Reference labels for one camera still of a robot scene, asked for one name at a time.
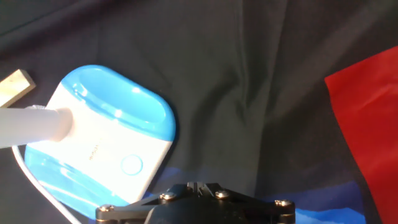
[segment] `wrinkled fabric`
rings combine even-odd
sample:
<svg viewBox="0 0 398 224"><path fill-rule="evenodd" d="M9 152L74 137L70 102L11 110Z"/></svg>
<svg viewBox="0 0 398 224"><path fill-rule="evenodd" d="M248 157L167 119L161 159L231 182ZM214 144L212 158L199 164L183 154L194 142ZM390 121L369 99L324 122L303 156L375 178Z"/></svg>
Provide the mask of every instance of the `wrinkled fabric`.
<svg viewBox="0 0 398 224"><path fill-rule="evenodd" d="M178 133L148 194L218 182L264 200L295 200L297 223L377 224L325 78L395 47L397 7L393 0L1 1L0 78L21 68L37 84L14 108L46 105L68 72L88 64L165 98ZM0 177L1 222L67 223L10 150L0 151Z"/></svg>

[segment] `metal screw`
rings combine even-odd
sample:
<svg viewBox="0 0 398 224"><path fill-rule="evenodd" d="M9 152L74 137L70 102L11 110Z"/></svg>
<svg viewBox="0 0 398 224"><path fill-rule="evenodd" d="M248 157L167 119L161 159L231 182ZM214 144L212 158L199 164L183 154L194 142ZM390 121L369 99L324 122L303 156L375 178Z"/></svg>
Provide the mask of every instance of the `metal screw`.
<svg viewBox="0 0 398 224"><path fill-rule="evenodd" d="M225 190L220 190L220 191L216 192L215 195L216 195L216 198L218 198L218 199L224 199L229 196L229 193Z"/></svg>
<svg viewBox="0 0 398 224"><path fill-rule="evenodd" d="M164 200L170 200L170 199L175 198L175 196L176 196L176 194L173 192L166 192L166 193L162 193L159 198L164 199Z"/></svg>
<svg viewBox="0 0 398 224"><path fill-rule="evenodd" d="M282 206L282 207L284 207L284 206L291 205L292 202L291 202L290 200L275 200L275 204L276 204L277 206Z"/></svg>
<svg viewBox="0 0 398 224"><path fill-rule="evenodd" d="M113 205L103 205L99 208L102 212L108 212L108 211L113 211L114 206Z"/></svg>

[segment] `blue fabric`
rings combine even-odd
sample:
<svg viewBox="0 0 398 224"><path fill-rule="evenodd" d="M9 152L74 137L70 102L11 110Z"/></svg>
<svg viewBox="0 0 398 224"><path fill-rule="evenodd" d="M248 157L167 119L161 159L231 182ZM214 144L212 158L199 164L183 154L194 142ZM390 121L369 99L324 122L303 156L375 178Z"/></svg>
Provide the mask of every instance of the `blue fabric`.
<svg viewBox="0 0 398 224"><path fill-rule="evenodd" d="M70 72L61 84L100 115L139 133L173 141L174 114L159 95L115 71L86 65Z"/></svg>
<svg viewBox="0 0 398 224"><path fill-rule="evenodd" d="M212 173L209 168L196 170L195 173ZM175 167L166 167L158 179L159 182L168 182L176 176L190 176ZM358 185L352 181L345 184L308 190L289 194L271 195L259 198L264 201L275 199L289 199L296 204L296 224L366 224L363 215L363 201Z"/></svg>

